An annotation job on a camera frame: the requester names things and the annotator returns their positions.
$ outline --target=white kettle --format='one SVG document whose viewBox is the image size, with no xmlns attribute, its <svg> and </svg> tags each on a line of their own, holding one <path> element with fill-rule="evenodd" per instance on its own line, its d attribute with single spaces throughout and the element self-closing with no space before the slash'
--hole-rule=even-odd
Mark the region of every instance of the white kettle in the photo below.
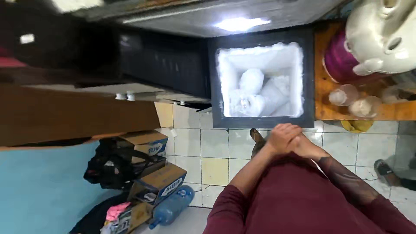
<svg viewBox="0 0 416 234">
<path fill-rule="evenodd" d="M 416 0 L 363 0 L 351 12 L 345 49 L 359 62 L 357 75 L 416 68 L 415 6 Z"/>
</svg>

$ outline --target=wooden shelf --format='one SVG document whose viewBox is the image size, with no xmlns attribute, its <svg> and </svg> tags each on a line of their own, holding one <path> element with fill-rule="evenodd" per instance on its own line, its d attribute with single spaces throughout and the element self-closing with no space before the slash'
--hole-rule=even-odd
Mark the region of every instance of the wooden shelf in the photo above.
<svg viewBox="0 0 416 234">
<path fill-rule="evenodd" d="M 322 65 L 325 50 L 340 27 L 341 22 L 331 22 L 327 27 L 322 27 L 315 32 L 315 117 L 319 120 L 355 120 L 360 119 L 348 113 L 347 107 L 332 105 L 328 95 L 340 84 L 331 80 Z M 357 86 L 361 95 L 380 95 L 380 92 L 388 86 L 386 79 Z M 416 101 L 399 103 L 394 105 L 383 104 L 379 115 L 375 120 L 416 120 Z"/>
</svg>

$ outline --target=tattooed forearm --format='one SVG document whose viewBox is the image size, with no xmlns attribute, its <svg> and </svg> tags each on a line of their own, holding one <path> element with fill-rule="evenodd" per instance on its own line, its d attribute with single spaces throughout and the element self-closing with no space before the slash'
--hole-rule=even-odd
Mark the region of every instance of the tattooed forearm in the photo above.
<svg viewBox="0 0 416 234">
<path fill-rule="evenodd" d="M 375 189 L 333 157 L 322 157 L 317 163 L 329 180 L 351 202 L 362 205 L 369 204 L 379 195 Z"/>
</svg>

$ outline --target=person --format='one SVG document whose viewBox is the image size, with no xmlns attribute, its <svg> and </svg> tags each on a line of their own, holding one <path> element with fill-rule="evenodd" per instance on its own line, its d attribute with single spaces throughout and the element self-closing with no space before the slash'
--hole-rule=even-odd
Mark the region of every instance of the person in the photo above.
<svg viewBox="0 0 416 234">
<path fill-rule="evenodd" d="M 255 129 L 250 135 L 253 157 L 218 196 L 204 234 L 416 233 L 389 200 L 299 126 L 279 124 L 267 141 Z"/>
<path fill-rule="evenodd" d="M 384 160 L 377 160 L 374 163 L 374 169 L 389 186 L 403 187 L 416 191 L 416 180 L 397 176 Z"/>
</svg>

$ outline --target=freezer compartment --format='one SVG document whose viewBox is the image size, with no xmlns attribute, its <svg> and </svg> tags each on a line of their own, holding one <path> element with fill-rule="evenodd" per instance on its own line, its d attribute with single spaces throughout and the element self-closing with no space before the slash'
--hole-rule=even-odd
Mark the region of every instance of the freezer compartment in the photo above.
<svg viewBox="0 0 416 234">
<path fill-rule="evenodd" d="M 311 28 L 217 37 L 208 50 L 214 127 L 313 127 Z"/>
<path fill-rule="evenodd" d="M 303 114 L 301 47 L 292 42 L 269 47 L 220 49 L 217 72 L 225 117 Z"/>
</svg>

